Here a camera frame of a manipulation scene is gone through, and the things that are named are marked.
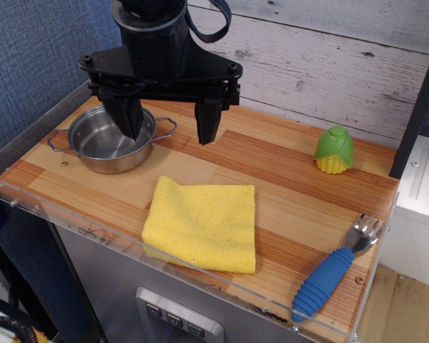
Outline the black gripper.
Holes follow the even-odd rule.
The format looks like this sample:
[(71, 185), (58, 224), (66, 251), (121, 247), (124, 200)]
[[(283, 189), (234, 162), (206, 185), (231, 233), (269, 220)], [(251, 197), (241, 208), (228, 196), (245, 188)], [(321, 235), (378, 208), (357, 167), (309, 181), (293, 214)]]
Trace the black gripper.
[(122, 45), (85, 54), (79, 66), (121, 133), (138, 138), (144, 118), (140, 99), (187, 101), (197, 103), (199, 143), (212, 143), (222, 106), (240, 102), (242, 67), (205, 51), (193, 36), (212, 43), (228, 32), (228, 25), (200, 33), (186, 1), (113, 1), (111, 12)]

